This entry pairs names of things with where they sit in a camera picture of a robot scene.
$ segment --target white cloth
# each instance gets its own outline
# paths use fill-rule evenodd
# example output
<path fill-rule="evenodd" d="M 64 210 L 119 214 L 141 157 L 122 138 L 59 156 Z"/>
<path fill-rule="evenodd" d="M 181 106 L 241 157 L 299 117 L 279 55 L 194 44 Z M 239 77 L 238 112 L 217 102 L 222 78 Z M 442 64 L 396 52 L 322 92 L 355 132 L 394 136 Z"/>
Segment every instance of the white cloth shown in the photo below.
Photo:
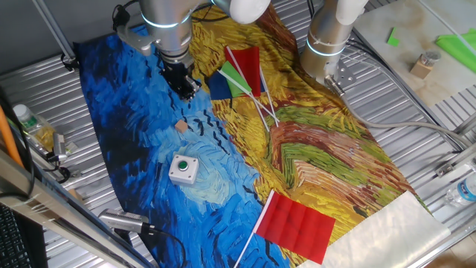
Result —
<path fill-rule="evenodd" d="M 297 268 L 406 267 L 450 234 L 407 191 L 329 246 L 322 265 Z"/>

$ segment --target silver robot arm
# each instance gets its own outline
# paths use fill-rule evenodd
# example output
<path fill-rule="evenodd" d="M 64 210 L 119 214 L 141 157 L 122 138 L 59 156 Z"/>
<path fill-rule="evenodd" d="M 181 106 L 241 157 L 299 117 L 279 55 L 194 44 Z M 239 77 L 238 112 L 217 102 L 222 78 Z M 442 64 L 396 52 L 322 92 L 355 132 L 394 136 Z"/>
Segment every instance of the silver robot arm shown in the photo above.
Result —
<path fill-rule="evenodd" d="M 324 85 L 325 77 L 334 76 L 338 61 L 349 39 L 353 24 L 368 0 L 325 0 L 316 12 L 307 34 L 300 63 L 304 70 Z"/>
<path fill-rule="evenodd" d="M 113 26 L 119 38 L 144 56 L 151 54 L 153 44 L 164 62 L 161 74 L 170 88 L 185 101 L 200 88 L 192 78 L 193 58 L 188 50 L 192 41 L 193 11 L 201 4 L 216 4 L 238 23 L 258 19 L 271 0 L 139 0 L 148 36 L 139 36 L 128 29 L 129 14 L 119 7 Z"/>

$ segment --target white button box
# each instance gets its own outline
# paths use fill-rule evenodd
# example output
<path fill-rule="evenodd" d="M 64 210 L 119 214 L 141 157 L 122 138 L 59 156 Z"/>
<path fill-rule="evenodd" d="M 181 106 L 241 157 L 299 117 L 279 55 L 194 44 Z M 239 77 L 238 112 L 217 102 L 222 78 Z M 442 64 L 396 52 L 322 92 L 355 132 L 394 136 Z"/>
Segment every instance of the white button box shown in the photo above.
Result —
<path fill-rule="evenodd" d="M 199 160 L 193 157 L 174 155 L 170 164 L 169 177 L 173 184 L 191 186 L 195 183 Z"/>

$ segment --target water bottle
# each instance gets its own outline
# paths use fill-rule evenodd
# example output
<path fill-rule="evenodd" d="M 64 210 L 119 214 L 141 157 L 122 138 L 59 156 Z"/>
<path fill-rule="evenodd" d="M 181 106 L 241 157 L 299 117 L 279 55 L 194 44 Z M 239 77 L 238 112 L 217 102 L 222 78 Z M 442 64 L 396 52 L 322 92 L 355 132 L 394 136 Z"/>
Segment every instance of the water bottle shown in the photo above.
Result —
<path fill-rule="evenodd" d="M 30 139 L 37 143 L 35 145 L 51 152 L 53 150 L 54 128 L 43 117 L 33 114 L 23 104 L 16 105 L 13 111 L 30 136 Z"/>
<path fill-rule="evenodd" d="M 473 174 L 451 187 L 446 193 L 446 201 L 456 207 L 476 202 L 476 175 Z"/>

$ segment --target colorful printed cloth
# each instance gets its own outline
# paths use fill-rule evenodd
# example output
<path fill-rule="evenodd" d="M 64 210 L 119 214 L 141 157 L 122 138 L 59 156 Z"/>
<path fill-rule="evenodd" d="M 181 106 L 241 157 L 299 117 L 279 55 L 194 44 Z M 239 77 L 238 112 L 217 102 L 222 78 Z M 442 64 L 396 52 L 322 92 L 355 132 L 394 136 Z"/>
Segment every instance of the colorful printed cloth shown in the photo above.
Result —
<path fill-rule="evenodd" d="M 222 15 L 214 7 L 207 18 Z M 193 35 L 193 75 L 204 85 L 189 103 L 169 89 L 157 56 L 143 57 L 115 35 L 77 47 L 81 85 L 120 204 L 180 239 L 186 267 L 232 267 L 271 189 L 335 218 L 330 243 L 401 193 L 414 193 L 365 126 L 301 70 L 295 39 L 272 7 L 251 25 L 193 23 Z M 210 100 L 206 82 L 226 61 L 226 45 L 260 47 L 280 119 L 276 126 L 266 118 L 269 133 L 250 98 Z M 260 101 L 269 107 L 265 94 Z M 189 125 L 183 135 L 174 129 L 178 120 Z M 174 153 L 199 159 L 192 188 L 170 182 Z M 183 261 L 173 240 L 141 238 L 161 267 Z M 303 261 L 254 236 L 241 267 Z"/>

